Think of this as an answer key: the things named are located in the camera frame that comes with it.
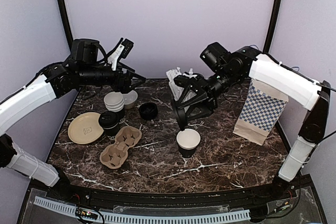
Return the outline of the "black coffee cup lid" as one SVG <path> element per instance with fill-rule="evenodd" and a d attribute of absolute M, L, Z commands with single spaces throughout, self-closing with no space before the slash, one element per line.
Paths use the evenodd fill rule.
<path fill-rule="evenodd" d="M 187 117 L 184 109 L 176 107 L 177 123 L 181 131 L 184 131 L 187 127 Z"/>

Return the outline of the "stack of black lids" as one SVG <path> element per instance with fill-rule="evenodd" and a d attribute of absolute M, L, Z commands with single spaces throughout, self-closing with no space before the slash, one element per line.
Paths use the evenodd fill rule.
<path fill-rule="evenodd" d="M 153 102 L 147 102 L 139 107 L 140 117 L 144 120 L 153 120 L 158 115 L 157 105 Z"/>

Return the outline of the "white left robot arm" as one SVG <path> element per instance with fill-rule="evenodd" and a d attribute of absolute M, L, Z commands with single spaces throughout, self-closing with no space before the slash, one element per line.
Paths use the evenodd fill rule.
<path fill-rule="evenodd" d="M 146 78 L 134 69 L 119 63 L 116 70 L 109 66 L 63 66 L 53 63 L 43 68 L 33 81 L 1 102 L 1 167 L 11 168 L 21 174 L 53 187 L 63 201 L 74 197 L 74 189 L 65 181 L 60 170 L 21 149 L 7 135 L 19 120 L 40 106 L 61 98 L 71 90 L 83 86 L 110 86 L 113 91 L 128 93 L 145 83 Z"/>

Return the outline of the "black coffee cup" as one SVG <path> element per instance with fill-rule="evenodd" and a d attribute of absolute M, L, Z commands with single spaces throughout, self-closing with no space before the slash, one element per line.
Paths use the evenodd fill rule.
<path fill-rule="evenodd" d="M 119 117 L 117 113 L 112 111 L 105 111 L 101 113 L 98 123 L 103 128 L 105 135 L 109 139 L 114 140 L 120 130 Z"/>
<path fill-rule="evenodd" d="M 189 159 L 195 154 L 196 149 L 201 142 L 201 136 L 194 129 L 185 129 L 178 132 L 176 142 L 178 144 L 180 155 L 185 159 Z"/>

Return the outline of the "stack of paper cups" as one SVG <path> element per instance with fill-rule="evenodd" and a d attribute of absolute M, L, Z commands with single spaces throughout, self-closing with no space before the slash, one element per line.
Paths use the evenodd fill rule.
<path fill-rule="evenodd" d="M 110 92 L 104 97 L 104 104 L 108 111 L 115 112 L 119 118 L 119 124 L 125 121 L 124 98 L 121 92 Z"/>

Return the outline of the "brown pulp cup carrier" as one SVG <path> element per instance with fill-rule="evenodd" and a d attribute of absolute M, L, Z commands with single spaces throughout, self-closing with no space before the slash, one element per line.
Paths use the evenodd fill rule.
<path fill-rule="evenodd" d="M 109 169 L 120 168 L 128 158 L 128 150 L 140 141 L 142 132 L 132 126 L 124 126 L 115 136 L 115 142 L 100 154 L 100 162 Z"/>

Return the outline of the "checkered paper bag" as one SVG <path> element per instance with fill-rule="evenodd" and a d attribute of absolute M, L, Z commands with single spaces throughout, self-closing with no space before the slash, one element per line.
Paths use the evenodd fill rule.
<path fill-rule="evenodd" d="M 286 94 L 252 79 L 233 133 L 250 142 L 263 145 L 283 113 L 288 100 Z"/>

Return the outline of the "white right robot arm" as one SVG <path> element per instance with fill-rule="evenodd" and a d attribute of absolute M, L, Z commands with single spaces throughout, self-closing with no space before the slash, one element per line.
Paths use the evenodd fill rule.
<path fill-rule="evenodd" d="M 229 52 L 215 42 L 206 47 L 200 58 L 213 72 L 209 78 L 193 72 L 181 73 L 179 69 L 167 72 L 172 107 L 181 130 L 189 121 L 212 115 L 218 107 L 217 98 L 246 78 L 250 79 L 250 86 L 235 134 L 262 144 L 289 99 L 307 110 L 298 137 L 276 176 L 278 180 L 268 187 L 269 197 L 280 199 L 288 191 L 287 182 L 295 178 L 327 138 L 330 84 L 308 78 L 251 46 Z"/>

